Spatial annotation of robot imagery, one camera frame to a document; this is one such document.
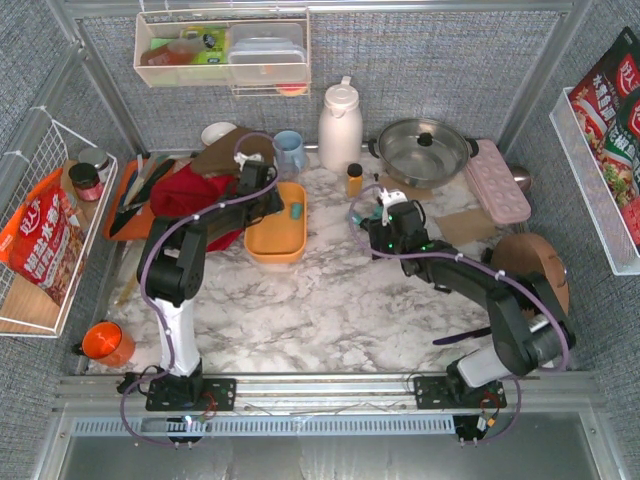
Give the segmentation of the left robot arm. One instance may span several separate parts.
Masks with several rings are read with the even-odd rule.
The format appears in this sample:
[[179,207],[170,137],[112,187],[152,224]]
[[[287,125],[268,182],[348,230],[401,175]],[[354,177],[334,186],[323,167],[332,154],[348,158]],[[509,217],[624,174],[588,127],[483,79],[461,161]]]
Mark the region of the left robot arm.
[[281,212],[278,179],[275,166],[248,160],[234,191],[193,214],[153,221],[137,275],[141,296],[158,321],[160,377],[189,377],[201,364],[193,299],[204,280],[207,246]]

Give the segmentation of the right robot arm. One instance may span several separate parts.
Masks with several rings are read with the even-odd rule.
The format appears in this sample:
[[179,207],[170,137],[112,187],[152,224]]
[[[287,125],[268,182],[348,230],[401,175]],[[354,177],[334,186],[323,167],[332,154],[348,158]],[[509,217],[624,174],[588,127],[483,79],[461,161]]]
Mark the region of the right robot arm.
[[472,260],[452,245],[432,240],[412,202],[365,219],[374,258],[396,258],[407,277],[438,291],[454,291],[488,314],[492,344],[450,364],[448,396],[461,405],[504,377],[524,377],[552,360],[569,360],[575,335],[548,279],[541,273],[503,272]]

